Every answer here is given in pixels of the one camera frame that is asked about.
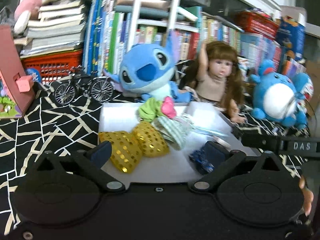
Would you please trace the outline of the person right hand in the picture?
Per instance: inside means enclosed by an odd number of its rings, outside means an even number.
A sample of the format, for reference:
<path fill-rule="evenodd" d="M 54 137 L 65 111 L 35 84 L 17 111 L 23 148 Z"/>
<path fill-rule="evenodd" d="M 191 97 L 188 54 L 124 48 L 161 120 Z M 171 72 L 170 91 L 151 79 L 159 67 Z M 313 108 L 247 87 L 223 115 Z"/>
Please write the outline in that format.
<path fill-rule="evenodd" d="M 304 196 L 303 210 L 306 216 L 310 215 L 312 202 L 313 202 L 313 192 L 306 186 L 306 180 L 301 176 L 299 180 L 299 188 L 301 189 Z"/>

